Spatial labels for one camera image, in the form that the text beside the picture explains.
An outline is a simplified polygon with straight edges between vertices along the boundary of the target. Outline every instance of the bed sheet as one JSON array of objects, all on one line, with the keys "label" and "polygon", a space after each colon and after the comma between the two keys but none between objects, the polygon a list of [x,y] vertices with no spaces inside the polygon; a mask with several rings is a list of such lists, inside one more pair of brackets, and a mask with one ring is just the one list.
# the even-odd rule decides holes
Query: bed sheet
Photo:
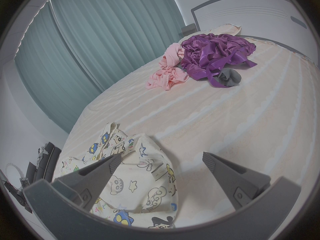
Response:
[{"label": "bed sheet", "polygon": [[231,66],[242,80],[214,88],[189,78],[171,90],[147,90],[157,58],[104,91],[83,110],[60,154],[81,159],[108,122],[126,135],[145,133],[175,168],[179,190],[176,227],[207,222],[234,211],[202,162],[204,151],[250,169],[302,185],[301,207],[319,171],[319,69],[313,62],[272,42],[256,44],[248,58],[258,65]]}]

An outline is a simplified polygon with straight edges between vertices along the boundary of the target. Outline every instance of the purple satin garment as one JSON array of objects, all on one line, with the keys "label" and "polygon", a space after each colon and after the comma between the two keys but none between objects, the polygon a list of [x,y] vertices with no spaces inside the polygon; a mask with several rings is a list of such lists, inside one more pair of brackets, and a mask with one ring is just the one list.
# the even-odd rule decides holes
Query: purple satin garment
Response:
[{"label": "purple satin garment", "polygon": [[181,60],[182,68],[186,69],[194,80],[208,78],[214,87],[226,88],[214,79],[226,63],[237,65],[245,62],[249,67],[257,65],[247,59],[247,56],[256,50],[255,44],[242,37],[230,34],[198,34],[183,41],[181,46],[185,49],[184,58]]}]

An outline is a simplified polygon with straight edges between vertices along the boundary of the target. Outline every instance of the cartoon print garment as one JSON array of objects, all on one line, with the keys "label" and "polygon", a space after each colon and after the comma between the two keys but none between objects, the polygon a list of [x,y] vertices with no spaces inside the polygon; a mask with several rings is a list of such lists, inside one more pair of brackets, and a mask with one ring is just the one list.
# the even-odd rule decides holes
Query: cartoon print garment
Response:
[{"label": "cartoon print garment", "polygon": [[116,123],[108,123],[100,138],[79,156],[82,159],[69,157],[55,177],[113,154],[121,154],[122,162],[90,212],[126,226],[172,228],[178,208],[174,169],[166,154],[144,133],[128,137]]}]

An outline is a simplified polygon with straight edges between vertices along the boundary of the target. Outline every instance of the teal curtain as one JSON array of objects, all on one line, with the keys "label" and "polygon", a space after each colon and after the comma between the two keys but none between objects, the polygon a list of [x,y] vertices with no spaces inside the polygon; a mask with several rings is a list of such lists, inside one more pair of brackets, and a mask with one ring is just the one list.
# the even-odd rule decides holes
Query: teal curtain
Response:
[{"label": "teal curtain", "polygon": [[38,106],[70,132],[88,103],[161,56],[183,26],[174,0],[50,0],[15,61]]}]

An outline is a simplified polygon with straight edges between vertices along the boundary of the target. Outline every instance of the pillow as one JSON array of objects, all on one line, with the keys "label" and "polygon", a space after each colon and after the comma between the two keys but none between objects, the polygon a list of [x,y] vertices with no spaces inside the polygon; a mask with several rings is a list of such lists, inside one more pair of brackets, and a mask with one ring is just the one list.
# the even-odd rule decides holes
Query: pillow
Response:
[{"label": "pillow", "polygon": [[188,36],[183,37],[182,39],[180,39],[179,43],[181,44],[183,41],[189,39],[190,37],[199,35],[199,34],[209,34],[209,33],[213,33],[215,35],[219,35],[219,34],[230,34],[232,36],[235,36],[236,34],[238,34],[241,30],[241,26],[236,26],[236,25],[232,25],[232,24],[224,24],[222,26],[219,26],[215,29],[210,29],[210,30],[203,30],[203,31],[198,31],[195,33],[192,33]]}]

